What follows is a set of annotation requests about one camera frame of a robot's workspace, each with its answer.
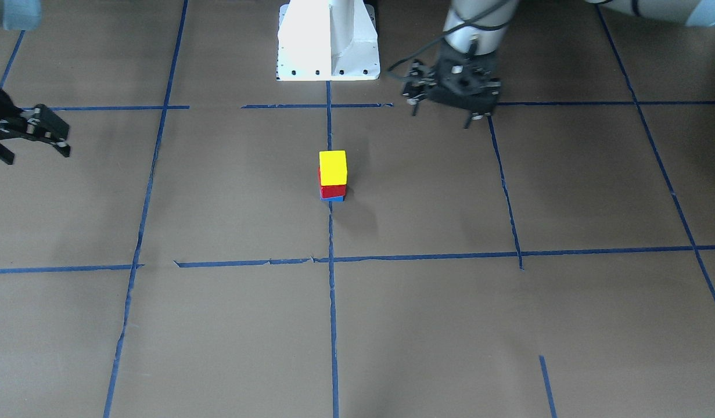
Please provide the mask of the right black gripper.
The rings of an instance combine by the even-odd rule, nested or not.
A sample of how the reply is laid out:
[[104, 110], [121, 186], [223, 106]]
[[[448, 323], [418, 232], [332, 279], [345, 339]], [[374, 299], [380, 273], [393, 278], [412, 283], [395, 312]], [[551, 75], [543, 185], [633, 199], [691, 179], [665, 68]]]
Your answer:
[[[71, 146], [67, 143], [70, 134], [68, 122], [44, 104], [36, 104], [33, 108], [23, 111], [15, 106], [12, 98], [0, 87], [0, 121], [9, 117], [22, 117], [26, 120], [29, 140], [46, 143], [63, 157], [70, 157]], [[15, 154], [1, 143], [0, 160], [7, 165], [14, 164], [15, 160]]]

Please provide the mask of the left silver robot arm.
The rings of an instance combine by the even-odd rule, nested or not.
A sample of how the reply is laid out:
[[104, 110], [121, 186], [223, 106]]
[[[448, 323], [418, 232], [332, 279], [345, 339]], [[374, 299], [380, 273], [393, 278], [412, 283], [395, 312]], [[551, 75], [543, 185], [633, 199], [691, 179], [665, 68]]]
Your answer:
[[411, 106], [469, 119], [501, 99], [715, 102], [715, 1], [452, 1], [396, 68]]

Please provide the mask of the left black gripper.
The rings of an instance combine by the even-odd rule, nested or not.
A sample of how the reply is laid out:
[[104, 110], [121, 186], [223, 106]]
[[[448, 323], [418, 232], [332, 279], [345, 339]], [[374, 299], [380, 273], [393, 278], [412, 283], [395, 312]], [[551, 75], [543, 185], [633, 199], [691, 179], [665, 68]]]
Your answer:
[[[436, 61], [432, 66], [424, 64], [423, 61], [413, 61], [410, 64], [401, 94], [406, 103], [411, 105], [411, 116], [415, 117], [418, 114], [420, 102], [426, 99], [443, 106], [450, 106], [447, 83], [443, 81], [442, 69], [442, 61]], [[493, 116], [497, 105], [497, 102], [491, 102], [479, 109], [469, 110], [463, 129], [469, 129], [474, 121]]]

